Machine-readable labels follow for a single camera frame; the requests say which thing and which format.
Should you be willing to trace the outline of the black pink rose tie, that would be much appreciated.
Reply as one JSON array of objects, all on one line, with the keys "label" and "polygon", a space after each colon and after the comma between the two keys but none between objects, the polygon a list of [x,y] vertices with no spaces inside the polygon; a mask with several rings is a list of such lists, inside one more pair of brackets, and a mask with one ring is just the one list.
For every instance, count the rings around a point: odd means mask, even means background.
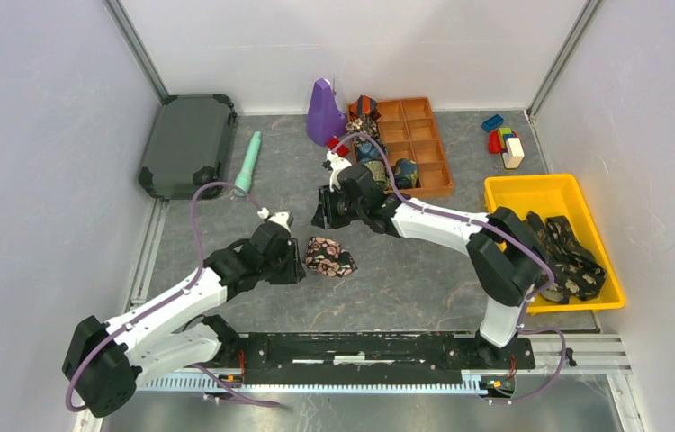
[{"label": "black pink rose tie", "polygon": [[357,270],[351,254],[330,238],[311,237],[303,263],[306,268],[328,277],[342,278]]}]

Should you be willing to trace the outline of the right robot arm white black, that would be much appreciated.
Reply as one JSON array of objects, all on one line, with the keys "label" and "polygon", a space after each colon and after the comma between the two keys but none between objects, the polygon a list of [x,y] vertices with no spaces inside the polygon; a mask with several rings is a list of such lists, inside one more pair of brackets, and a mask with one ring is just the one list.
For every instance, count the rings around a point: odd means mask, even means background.
[{"label": "right robot arm white black", "polygon": [[424,240],[469,257],[489,297],[477,331],[476,356],[488,367],[507,361],[529,294],[540,276],[552,274],[537,237],[520,218],[506,207],[469,213],[386,193],[367,167],[342,157],[323,165],[329,181],[319,189],[313,225],[336,230],[361,221],[375,233]]}]

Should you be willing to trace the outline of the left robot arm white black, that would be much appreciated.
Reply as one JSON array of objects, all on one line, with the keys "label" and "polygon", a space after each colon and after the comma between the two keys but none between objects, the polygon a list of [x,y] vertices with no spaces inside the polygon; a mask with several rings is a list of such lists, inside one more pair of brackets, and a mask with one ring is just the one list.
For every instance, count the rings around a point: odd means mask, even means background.
[{"label": "left robot arm white black", "polygon": [[101,322],[79,321],[62,365],[68,410],[103,418],[122,407],[143,384],[186,365],[231,365],[239,343],[221,319],[197,329],[179,327],[194,316],[252,290],[259,282],[296,284],[304,277],[292,216],[278,212],[203,259],[198,269],[158,297]]}]

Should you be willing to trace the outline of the dark paisley ties in bin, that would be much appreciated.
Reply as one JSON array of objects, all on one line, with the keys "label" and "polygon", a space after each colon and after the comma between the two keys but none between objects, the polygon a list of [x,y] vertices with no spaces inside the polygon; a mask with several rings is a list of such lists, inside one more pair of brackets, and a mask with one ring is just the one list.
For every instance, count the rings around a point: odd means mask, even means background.
[{"label": "dark paisley ties in bin", "polygon": [[600,295],[607,271],[575,236],[565,216],[542,219],[528,212],[524,223],[535,233],[544,248],[546,263],[553,270],[554,282],[541,293],[549,302],[568,304],[572,297],[591,301]]}]

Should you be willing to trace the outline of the rolled olive patterned tie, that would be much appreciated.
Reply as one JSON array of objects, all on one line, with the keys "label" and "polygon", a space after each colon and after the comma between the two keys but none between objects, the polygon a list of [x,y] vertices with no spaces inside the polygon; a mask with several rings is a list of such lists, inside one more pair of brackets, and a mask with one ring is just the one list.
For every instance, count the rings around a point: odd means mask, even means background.
[{"label": "rolled olive patterned tie", "polygon": [[390,188],[390,179],[387,168],[381,160],[370,160],[365,162],[364,166],[370,171],[374,182],[382,191],[386,191]]}]

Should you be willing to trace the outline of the small red block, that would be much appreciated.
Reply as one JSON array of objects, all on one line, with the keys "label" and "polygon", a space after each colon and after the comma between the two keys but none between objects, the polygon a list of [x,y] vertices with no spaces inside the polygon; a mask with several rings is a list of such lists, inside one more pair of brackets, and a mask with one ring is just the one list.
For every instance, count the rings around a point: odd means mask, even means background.
[{"label": "small red block", "polygon": [[340,139],[333,137],[327,143],[328,150],[337,154],[341,158],[345,158],[350,153],[350,148],[340,143]]}]

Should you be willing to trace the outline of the rolled navy gold tie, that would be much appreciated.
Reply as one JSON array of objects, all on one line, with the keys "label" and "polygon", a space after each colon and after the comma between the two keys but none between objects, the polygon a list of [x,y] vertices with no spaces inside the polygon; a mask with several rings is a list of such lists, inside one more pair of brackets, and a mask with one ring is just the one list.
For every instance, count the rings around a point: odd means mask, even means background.
[{"label": "rolled navy gold tie", "polygon": [[418,187],[418,164],[408,158],[400,158],[393,166],[393,180],[398,189],[414,189]]}]

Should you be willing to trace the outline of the rolled brown floral tie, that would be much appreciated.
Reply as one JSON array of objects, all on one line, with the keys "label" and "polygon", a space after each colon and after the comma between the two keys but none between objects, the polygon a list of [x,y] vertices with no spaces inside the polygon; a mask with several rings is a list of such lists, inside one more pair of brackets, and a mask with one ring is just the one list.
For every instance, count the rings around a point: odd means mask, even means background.
[{"label": "rolled brown floral tie", "polygon": [[377,121],[372,117],[361,115],[346,125],[346,131],[351,133],[364,133],[373,140],[378,140],[380,136]]}]

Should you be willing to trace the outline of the mint green flashlight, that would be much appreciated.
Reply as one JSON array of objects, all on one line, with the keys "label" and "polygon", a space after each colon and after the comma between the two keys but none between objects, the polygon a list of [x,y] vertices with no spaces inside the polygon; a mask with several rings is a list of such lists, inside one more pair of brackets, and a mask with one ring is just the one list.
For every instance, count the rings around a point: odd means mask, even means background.
[{"label": "mint green flashlight", "polygon": [[248,143],[247,152],[243,160],[243,165],[235,179],[234,194],[244,196],[247,194],[253,183],[253,175],[257,163],[257,157],[262,144],[262,132],[256,131]]}]

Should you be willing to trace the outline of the purple metronome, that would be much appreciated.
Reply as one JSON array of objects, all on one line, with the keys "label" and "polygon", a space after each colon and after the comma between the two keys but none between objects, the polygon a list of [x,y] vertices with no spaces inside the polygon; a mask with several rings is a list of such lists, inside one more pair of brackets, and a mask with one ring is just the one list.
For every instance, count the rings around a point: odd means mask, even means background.
[{"label": "purple metronome", "polygon": [[314,82],[306,119],[306,133],[318,146],[347,133],[347,118],[340,111],[332,84],[325,78]]}]

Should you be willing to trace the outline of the orange compartment tray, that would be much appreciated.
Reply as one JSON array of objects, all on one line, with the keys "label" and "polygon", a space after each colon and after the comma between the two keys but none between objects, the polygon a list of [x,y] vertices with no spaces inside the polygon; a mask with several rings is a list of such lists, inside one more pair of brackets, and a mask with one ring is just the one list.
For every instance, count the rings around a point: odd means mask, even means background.
[{"label": "orange compartment tray", "polygon": [[[377,120],[380,142],[388,149],[391,167],[400,158],[418,164],[418,187],[400,191],[419,199],[452,195],[454,181],[429,100],[412,97],[376,102],[382,115]],[[346,106],[346,116],[352,121],[351,104]]]}]

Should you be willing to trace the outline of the rolled orange black tie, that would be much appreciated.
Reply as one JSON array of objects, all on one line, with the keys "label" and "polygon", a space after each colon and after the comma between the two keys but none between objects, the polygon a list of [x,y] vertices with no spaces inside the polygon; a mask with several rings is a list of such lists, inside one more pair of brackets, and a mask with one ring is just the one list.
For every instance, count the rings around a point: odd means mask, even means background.
[{"label": "rolled orange black tie", "polygon": [[349,112],[353,120],[365,116],[377,121],[382,116],[378,111],[377,102],[365,94],[360,95],[350,105]]}]

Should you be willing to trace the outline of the dark green suitcase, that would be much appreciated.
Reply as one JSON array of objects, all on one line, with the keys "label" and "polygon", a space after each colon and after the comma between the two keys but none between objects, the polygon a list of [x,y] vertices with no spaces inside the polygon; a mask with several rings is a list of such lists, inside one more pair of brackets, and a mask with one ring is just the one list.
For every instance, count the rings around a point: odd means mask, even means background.
[{"label": "dark green suitcase", "polygon": [[155,199],[190,200],[202,186],[220,181],[237,117],[225,94],[165,98],[139,164],[139,185]]}]

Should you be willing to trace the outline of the blue toy brick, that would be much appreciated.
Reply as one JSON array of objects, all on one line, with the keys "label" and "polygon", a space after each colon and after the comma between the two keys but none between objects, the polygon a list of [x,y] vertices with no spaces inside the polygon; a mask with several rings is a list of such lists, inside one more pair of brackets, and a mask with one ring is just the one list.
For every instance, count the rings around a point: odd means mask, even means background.
[{"label": "blue toy brick", "polygon": [[491,133],[495,131],[497,128],[501,127],[502,124],[504,123],[504,118],[499,115],[499,114],[494,114],[485,121],[482,122],[481,128],[486,132],[486,133]]}]

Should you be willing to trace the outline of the yellow plastic bin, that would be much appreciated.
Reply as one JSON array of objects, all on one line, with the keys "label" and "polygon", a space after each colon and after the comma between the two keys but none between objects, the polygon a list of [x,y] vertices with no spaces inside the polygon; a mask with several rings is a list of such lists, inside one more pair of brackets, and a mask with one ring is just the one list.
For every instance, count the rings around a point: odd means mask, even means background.
[{"label": "yellow plastic bin", "polygon": [[539,297],[527,308],[530,314],[570,311],[617,310],[626,305],[614,267],[608,258],[581,187],[573,175],[507,175],[488,177],[484,181],[485,205],[488,212],[499,207],[510,208],[520,219],[528,212],[539,216],[564,216],[580,245],[594,256],[607,271],[607,280],[598,298],[582,301],[573,298],[563,305]]}]

